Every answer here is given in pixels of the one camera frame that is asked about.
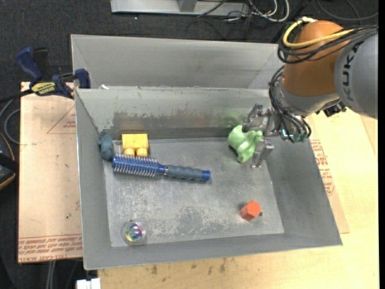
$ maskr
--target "blue clamp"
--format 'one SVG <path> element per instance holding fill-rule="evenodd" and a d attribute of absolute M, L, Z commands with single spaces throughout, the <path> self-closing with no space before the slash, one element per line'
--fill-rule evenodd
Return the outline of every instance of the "blue clamp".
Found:
<path fill-rule="evenodd" d="M 42 80 L 43 74 L 32 57 L 32 47 L 21 50 L 16 56 L 16 63 L 21 69 L 32 76 L 29 89 L 39 96 L 58 95 L 73 99 L 73 89 L 65 83 L 61 75 L 52 76 L 51 80 Z M 72 76 L 76 87 L 89 89 L 90 77 L 85 69 L 78 69 Z"/>

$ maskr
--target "black carpet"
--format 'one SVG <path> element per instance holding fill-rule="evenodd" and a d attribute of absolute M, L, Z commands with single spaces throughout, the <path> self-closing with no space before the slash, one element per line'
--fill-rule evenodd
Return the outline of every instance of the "black carpet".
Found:
<path fill-rule="evenodd" d="M 111 14 L 111 0 L 0 0 L 0 99 L 19 91 L 22 81 L 31 78 L 15 63 L 16 54 L 23 48 L 47 47 L 52 70 L 72 71 L 71 34 L 154 37 L 171 39 L 223 40 L 224 42 L 268 43 L 279 33 L 282 24 L 264 19 L 248 25 L 245 20 L 226 23 L 213 17 L 196 20 L 193 16 L 154 14 Z M 329 13 L 321 10 L 321 4 Z M 289 0 L 291 9 L 302 3 L 301 15 L 332 20 L 342 26 L 378 24 L 378 15 L 363 20 L 344 20 L 368 17 L 378 11 L 379 0 Z M 7 113 L 20 107 L 13 102 Z M 0 120 L 1 132 L 7 114 Z M 10 122 L 11 135 L 17 138 L 19 118 Z M 11 145 L 16 158 L 19 147 Z M 18 264 L 17 252 L 17 180 L 0 191 L 0 289 L 45 288 L 48 263 Z M 87 277 L 82 264 L 59 261 L 54 275 L 54 287 L 65 288 L 72 269 L 73 279 Z M 9 275 L 10 281 L 3 278 Z"/>

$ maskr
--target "brush handle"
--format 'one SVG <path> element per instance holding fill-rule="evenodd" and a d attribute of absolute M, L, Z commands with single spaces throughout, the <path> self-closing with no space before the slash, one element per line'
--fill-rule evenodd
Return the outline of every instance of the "brush handle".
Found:
<path fill-rule="evenodd" d="M 167 165 L 166 176 L 173 176 L 179 179 L 192 179 L 192 180 L 210 180 L 211 173 L 208 170 L 200 170 L 190 167 Z"/>

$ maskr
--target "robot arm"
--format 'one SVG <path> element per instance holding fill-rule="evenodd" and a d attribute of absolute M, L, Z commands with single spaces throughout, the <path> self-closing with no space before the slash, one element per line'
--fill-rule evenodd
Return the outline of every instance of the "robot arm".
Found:
<path fill-rule="evenodd" d="M 282 36 L 279 57 L 286 64 L 269 83 L 272 109 L 259 112 L 273 116 L 274 127 L 265 136 L 303 141 L 311 134 L 306 116 L 321 110 L 329 116 L 345 106 L 377 118 L 378 26 L 346 30 L 305 17 Z M 245 131 L 253 129 L 253 117 Z"/>

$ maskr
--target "gray metal tray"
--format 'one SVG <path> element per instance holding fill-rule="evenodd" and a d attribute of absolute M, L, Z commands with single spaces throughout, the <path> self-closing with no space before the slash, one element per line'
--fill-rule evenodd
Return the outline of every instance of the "gray metal tray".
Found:
<path fill-rule="evenodd" d="M 86 269 L 278 252 L 341 244 L 308 141 L 272 138 L 259 169 L 236 162 L 229 131 L 266 91 L 203 88 L 116 88 L 76 92 L 79 183 Z M 209 169 L 207 183 L 166 176 L 113 174 L 96 144 L 100 135 L 148 132 L 160 163 Z M 247 222 L 250 200 L 263 215 Z M 127 245 L 124 221 L 139 220 L 147 244 Z"/>

